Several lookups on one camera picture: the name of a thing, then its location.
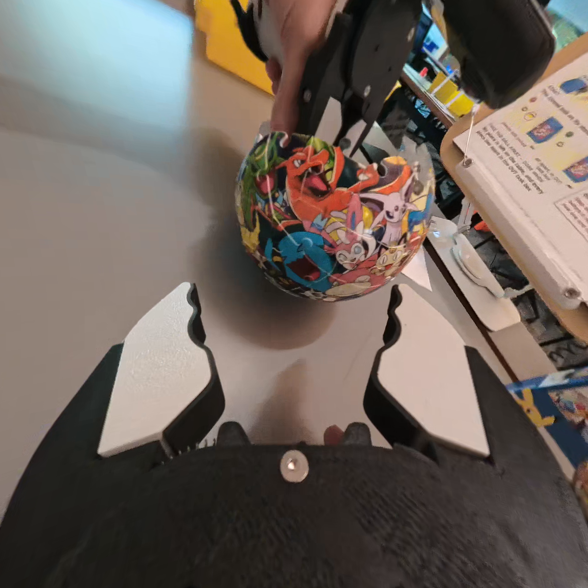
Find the white instruction leaflet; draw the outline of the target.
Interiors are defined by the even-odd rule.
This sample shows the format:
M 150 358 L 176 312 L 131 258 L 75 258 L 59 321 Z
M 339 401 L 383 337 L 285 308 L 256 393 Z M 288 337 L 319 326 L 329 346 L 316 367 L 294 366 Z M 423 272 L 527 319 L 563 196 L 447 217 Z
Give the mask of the white instruction leaflet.
M 419 249 L 414 257 L 403 267 L 396 281 L 398 283 L 417 286 L 429 292 L 433 291 L 423 248 Z

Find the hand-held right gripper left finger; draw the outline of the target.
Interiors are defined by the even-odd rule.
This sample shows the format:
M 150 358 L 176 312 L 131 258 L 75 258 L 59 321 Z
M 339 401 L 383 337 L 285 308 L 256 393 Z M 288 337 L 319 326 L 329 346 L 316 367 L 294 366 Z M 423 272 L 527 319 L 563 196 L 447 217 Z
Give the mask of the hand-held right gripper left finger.
M 183 282 L 126 336 L 98 445 L 103 458 L 156 442 L 168 456 L 216 443 L 225 397 L 194 283 Z

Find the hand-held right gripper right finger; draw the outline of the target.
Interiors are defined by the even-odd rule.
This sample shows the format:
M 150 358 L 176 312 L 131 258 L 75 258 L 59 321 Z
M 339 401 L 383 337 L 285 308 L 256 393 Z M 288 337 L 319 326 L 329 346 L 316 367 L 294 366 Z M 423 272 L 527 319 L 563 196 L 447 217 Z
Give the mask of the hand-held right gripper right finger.
M 364 412 L 387 445 L 429 458 L 437 448 L 488 458 L 490 447 L 465 342 L 410 286 L 395 285 Z

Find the person's left hand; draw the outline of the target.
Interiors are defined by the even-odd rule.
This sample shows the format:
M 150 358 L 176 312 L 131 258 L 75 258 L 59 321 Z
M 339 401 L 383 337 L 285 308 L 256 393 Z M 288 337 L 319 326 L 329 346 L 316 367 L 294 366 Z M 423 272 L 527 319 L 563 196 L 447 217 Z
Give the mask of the person's left hand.
M 277 33 L 282 56 L 270 57 L 266 72 L 274 103 L 270 118 L 273 131 L 291 136 L 298 122 L 298 96 L 307 60 L 326 40 L 334 14 L 347 1 L 263 1 Z

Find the small yellow storage bins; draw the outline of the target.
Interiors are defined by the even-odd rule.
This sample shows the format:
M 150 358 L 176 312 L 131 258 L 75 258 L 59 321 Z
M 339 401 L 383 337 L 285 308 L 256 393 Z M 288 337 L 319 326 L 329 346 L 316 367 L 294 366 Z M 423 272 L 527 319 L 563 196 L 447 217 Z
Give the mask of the small yellow storage bins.
M 470 114 L 474 106 L 474 101 L 465 95 L 452 78 L 447 77 L 442 71 L 436 74 L 428 91 L 455 118 Z

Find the blue puzzle box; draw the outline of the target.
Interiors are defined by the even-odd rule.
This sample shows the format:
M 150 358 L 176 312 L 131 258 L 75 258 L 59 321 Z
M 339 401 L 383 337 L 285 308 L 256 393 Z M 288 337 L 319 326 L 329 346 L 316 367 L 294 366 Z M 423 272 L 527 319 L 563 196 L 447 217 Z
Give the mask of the blue puzzle box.
M 569 462 L 571 485 L 587 517 L 587 367 L 506 387 L 535 427 L 547 432 Z

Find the cardboard board with instruction sheet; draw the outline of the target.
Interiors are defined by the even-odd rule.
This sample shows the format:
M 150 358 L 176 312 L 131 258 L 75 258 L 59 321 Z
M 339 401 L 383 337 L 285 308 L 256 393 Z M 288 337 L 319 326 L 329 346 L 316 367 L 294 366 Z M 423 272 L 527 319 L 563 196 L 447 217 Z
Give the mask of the cardboard board with instruction sheet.
M 482 106 L 440 154 L 476 210 L 559 322 L 587 342 L 587 33 L 555 54 L 510 107 Z

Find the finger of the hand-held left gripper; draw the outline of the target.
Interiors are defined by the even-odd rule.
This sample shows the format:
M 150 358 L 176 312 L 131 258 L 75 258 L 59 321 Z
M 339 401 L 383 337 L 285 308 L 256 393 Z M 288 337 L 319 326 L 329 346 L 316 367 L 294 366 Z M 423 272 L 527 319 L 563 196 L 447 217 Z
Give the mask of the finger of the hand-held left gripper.
M 383 160 L 389 156 L 398 155 L 399 149 L 395 147 L 378 122 L 375 122 L 361 143 L 360 152 L 365 160 Z
M 337 138 L 342 128 L 341 103 L 329 98 L 317 128 L 317 138 Z

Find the white stand with flat base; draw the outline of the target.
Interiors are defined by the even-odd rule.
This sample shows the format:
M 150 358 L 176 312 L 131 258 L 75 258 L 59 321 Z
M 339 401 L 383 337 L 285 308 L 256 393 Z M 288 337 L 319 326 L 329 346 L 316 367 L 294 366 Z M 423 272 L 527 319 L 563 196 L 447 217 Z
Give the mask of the white stand with flat base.
M 519 323 L 520 315 L 470 241 L 471 218 L 469 203 L 457 221 L 445 217 L 437 204 L 432 204 L 428 242 L 483 326 L 498 332 Z

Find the yellow plastic bin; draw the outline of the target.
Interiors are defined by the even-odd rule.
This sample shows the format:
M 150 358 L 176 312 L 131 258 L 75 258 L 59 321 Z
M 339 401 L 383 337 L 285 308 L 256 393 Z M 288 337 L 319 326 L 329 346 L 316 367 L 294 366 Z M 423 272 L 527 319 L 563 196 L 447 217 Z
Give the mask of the yellow plastic bin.
M 229 1 L 194 1 L 196 27 L 205 36 L 208 60 L 234 77 L 272 95 L 264 64 L 246 47 Z

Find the colourful puzzle ball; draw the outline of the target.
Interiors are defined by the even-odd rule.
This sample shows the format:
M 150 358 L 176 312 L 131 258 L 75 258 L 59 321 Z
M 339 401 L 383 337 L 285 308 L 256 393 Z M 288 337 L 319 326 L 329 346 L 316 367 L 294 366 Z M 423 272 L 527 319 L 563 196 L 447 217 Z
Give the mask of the colourful puzzle ball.
M 410 268 L 435 183 L 429 151 L 411 141 L 363 164 L 316 136 L 260 131 L 236 180 L 242 244 L 290 295 L 361 298 Z

